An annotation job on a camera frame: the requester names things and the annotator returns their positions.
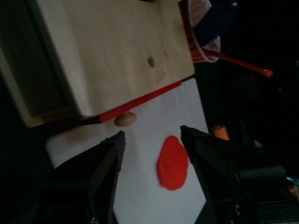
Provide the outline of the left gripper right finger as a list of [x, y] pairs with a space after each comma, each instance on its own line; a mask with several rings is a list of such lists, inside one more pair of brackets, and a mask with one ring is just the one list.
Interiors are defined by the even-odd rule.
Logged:
[[249, 224], [235, 144], [187, 126], [182, 126], [182, 142], [207, 200], [197, 224]]

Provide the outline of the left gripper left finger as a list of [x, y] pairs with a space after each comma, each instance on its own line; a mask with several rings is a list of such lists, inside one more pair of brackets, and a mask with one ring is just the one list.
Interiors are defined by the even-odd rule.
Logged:
[[121, 131], [69, 159], [43, 181], [38, 205], [15, 224], [118, 224], [114, 204], [126, 145]]

